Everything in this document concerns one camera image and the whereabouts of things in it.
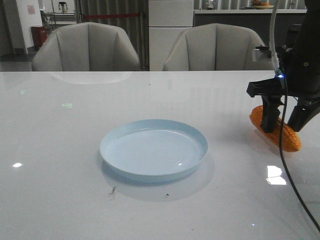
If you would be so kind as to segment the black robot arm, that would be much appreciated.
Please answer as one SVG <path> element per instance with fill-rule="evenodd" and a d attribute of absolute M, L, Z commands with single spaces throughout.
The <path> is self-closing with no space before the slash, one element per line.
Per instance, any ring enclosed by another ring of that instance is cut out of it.
<path fill-rule="evenodd" d="M 280 57 L 276 54 L 274 26 L 278 3 L 274 4 L 269 27 L 269 47 L 274 78 L 250 82 L 246 92 L 250 97 L 261 96 L 263 112 L 261 128 L 271 133 L 282 105 L 282 96 L 297 97 L 288 126 L 299 132 L 320 112 L 320 2 L 307 0 L 303 23 L 292 48 L 285 48 Z"/>

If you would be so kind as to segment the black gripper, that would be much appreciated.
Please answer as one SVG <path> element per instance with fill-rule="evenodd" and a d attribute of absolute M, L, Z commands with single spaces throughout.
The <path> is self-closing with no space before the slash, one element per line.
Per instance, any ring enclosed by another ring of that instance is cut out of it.
<path fill-rule="evenodd" d="M 259 46 L 263 57 L 271 59 L 275 76 L 248 84 L 250 97 L 261 96 L 261 128 L 271 133 L 278 121 L 282 105 L 281 96 L 300 97 L 293 108 L 287 125 L 299 132 L 312 118 L 320 113 L 320 46 L 296 44 L 282 49 L 281 57 L 268 47 Z"/>

